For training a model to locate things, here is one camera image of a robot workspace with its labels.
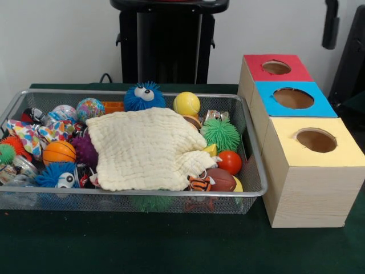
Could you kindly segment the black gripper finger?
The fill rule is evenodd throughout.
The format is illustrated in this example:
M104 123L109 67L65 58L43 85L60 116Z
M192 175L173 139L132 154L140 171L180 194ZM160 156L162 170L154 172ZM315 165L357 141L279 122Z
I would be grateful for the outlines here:
M327 9L323 30L322 47L325 49L335 49L339 30L339 1L325 0L325 4Z

